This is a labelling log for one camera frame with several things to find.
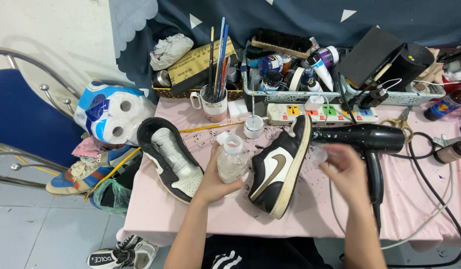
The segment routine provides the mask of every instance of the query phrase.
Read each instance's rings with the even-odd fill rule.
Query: green plastic bag
[[[114,207],[102,206],[101,200],[107,188],[112,188],[114,192]],[[129,199],[131,198],[131,190],[126,189],[114,179],[105,180],[94,191],[94,202],[103,211],[115,213],[119,215],[126,215],[129,206]]]

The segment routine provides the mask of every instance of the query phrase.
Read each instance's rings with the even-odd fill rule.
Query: brown swoosh
[[[257,190],[257,192],[253,195],[255,200],[259,195],[263,192],[263,190],[272,182],[272,180],[280,173],[282,168],[286,165],[286,157],[282,154],[277,154],[272,157],[272,159],[277,161],[277,166],[275,167],[272,174],[270,174],[269,178],[263,183],[263,185]]]

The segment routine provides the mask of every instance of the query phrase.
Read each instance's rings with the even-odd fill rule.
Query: white wall
[[[78,92],[92,80],[133,85],[116,65],[108,0],[0,0],[0,47],[23,52],[48,65]],[[71,98],[39,68],[21,60],[17,63],[28,84],[43,99],[47,100],[38,89],[41,83],[50,86],[59,104],[64,97]],[[0,56],[0,69],[8,67]],[[77,100],[71,100],[75,107]]]

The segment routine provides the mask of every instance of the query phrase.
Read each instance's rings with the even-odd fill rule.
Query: brush bristles
[[[310,40],[310,37],[284,34],[265,28],[257,29],[255,40],[258,42],[267,43],[303,53],[307,52],[312,46],[314,46]]]

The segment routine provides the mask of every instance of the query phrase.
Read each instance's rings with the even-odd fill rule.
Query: scissors
[[[410,135],[409,136],[405,135],[405,143],[404,144],[407,144],[413,138],[413,131],[410,128],[410,126],[408,125],[408,123],[407,123],[408,114],[410,114],[410,111],[411,111],[411,106],[407,107],[401,113],[401,115],[400,115],[400,117],[398,117],[398,119],[386,119],[386,120],[384,120],[384,121],[382,121],[380,123],[381,125],[383,125],[384,123],[390,123],[390,125],[392,125],[393,127],[396,127],[396,128],[399,128],[400,130],[402,130],[404,134],[405,134],[404,130],[407,130],[410,133]]]

